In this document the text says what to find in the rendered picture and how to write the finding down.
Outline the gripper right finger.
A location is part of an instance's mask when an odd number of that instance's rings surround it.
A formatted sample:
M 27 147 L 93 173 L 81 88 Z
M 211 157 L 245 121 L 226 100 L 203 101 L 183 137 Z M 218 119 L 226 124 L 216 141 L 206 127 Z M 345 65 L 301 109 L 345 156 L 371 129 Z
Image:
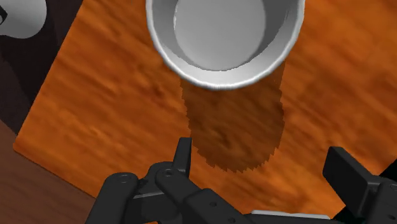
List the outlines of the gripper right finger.
M 397 181 L 373 175 L 345 149 L 328 149 L 323 176 L 353 220 L 345 224 L 397 224 Z

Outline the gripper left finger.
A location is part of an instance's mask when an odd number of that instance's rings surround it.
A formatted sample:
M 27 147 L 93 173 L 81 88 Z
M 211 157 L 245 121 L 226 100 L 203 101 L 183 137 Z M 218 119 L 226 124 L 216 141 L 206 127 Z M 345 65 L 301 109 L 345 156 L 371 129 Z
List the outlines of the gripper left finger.
M 108 176 L 85 224 L 252 224 L 209 188 L 189 179 L 192 140 L 178 141 L 171 162 L 153 164 L 144 178 Z

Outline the white cup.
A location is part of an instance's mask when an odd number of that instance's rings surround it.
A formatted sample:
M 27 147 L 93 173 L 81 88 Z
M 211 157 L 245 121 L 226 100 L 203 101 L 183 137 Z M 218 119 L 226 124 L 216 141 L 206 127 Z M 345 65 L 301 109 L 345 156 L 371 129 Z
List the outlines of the white cup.
M 157 52 L 182 79 L 232 90 L 272 74 L 296 43 L 305 0 L 146 0 Z

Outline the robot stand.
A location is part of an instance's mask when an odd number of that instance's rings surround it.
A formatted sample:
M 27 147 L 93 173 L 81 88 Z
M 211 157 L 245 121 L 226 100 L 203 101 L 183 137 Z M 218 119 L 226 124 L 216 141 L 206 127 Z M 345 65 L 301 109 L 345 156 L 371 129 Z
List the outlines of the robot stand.
M 0 0 L 0 120 L 18 134 L 83 0 Z

